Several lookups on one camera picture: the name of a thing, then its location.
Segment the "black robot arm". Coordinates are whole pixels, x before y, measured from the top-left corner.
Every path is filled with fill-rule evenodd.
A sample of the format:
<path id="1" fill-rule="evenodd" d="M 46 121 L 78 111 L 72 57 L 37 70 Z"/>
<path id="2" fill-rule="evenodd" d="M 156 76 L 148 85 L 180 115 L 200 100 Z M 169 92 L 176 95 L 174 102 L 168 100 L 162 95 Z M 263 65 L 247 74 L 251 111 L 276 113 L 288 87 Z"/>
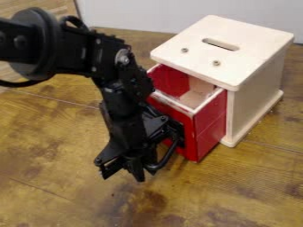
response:
<path id="1" fill-rule="evenodd" d="M 125 169 L 141 182 L 145 173 L 156 173 L 174 150 L 170 147 L 158 158 L 156 146 L 174 134 L 169 117 L 146 103 L 154 92 L 152 79 L 121 39 L 90 30 L 74 16 L 57 19 L 32 7 L 10 19 L 0 18 L 0 61 L 25 78 L 0 80 L 6 88 L 33 86 L 56 74 L 89 78 L 102 97 L 98 108 L 109 132 L 94 159 L 101 176 Z"/>

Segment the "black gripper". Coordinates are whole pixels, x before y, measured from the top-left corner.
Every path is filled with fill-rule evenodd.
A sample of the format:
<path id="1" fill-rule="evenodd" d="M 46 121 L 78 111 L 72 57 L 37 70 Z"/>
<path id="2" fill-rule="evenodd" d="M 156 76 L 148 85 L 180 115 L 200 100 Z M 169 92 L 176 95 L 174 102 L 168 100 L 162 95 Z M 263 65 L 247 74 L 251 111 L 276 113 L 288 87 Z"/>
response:
<path id="1" fill-rule="evenodd" d="M 172 119 L 158 113 L 150 105 L 137 106 L 129 113 L 101 102 L 100 112 L 109 132 L 109 142 L 94 158 L 100 175 L 108 179 L 122 168 L 137 182 L 144 181 L 144 170 L 153 175 L 165 165 L 165 158 L 157 160 L 157 145 L 152 136 Z"/>

